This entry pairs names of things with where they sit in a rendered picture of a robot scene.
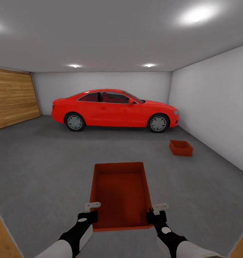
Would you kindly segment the storage box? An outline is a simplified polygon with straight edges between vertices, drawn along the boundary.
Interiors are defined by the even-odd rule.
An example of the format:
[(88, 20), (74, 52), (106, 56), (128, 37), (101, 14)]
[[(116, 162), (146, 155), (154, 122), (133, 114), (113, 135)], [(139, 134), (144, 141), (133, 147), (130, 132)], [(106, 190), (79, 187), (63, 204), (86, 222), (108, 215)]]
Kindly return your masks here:
[(93, 232), (149, 229), (146, 214), (153, 211), (143, 162), (95, 164), (90, 203), (101, 206)]
[(173, 155), (176, 156), (192, 156), (193, 148), (187, 141), (170, 140), (169, 148)]

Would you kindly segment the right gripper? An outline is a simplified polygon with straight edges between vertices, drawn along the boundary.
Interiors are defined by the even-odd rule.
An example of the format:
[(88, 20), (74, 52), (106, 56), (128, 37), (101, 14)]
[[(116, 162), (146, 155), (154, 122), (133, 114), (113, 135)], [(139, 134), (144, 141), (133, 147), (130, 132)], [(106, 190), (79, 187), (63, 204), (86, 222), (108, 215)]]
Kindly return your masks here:
[(147, 222), (148, 224), (156, 224), (158, 220), (163, 220), (167, 222), (166, 214), (164, 210), (160, 210), (159, 215), (155, 215), (152, 210), (149, 210), (149, 212), (146, 214)]

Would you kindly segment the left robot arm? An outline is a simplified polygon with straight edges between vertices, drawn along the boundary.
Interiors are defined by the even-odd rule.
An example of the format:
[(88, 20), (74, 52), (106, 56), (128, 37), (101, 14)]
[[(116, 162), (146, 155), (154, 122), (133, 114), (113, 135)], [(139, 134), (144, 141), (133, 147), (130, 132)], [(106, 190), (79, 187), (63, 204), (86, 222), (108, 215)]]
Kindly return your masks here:
[(98, 211), (90, 209), (100, 206), (100, 202), (85, 204), (84, 212), (78, 214), (77, 225), (63, 233), (58, 241), (34, 258), (75, 258), (92, 236), (92, 223), (98, 222)]

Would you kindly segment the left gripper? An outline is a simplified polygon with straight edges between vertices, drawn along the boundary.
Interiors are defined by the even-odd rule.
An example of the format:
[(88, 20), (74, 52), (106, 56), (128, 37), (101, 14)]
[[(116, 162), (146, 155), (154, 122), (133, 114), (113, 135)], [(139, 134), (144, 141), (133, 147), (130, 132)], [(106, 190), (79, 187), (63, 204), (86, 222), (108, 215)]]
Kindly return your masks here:
[(78, 220), (81, 218), (81, 217), (84, 217), (84, 216), (89, 216), (92, 220), (92, 223), (96, 223), (98, 222), (98, 211), (91, 211), (89, 213), (79, 213), (78, 214)]

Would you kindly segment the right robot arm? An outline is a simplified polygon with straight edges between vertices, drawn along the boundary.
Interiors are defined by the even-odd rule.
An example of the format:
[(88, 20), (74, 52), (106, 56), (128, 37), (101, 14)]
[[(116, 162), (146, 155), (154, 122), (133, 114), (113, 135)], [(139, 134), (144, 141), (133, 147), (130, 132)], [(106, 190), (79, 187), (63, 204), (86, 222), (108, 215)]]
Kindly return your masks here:
[(216, 252), (201, 248), (189, 241), (184, 236), (172, 232), (166, 224), (167, 218), (164, 209), (167, 203), (153, 205), (153, 211), (146, 214), (148, 224), (154, 224), (157, 231), (157, 243), (161, 251), (168, 258), (225, 258)]

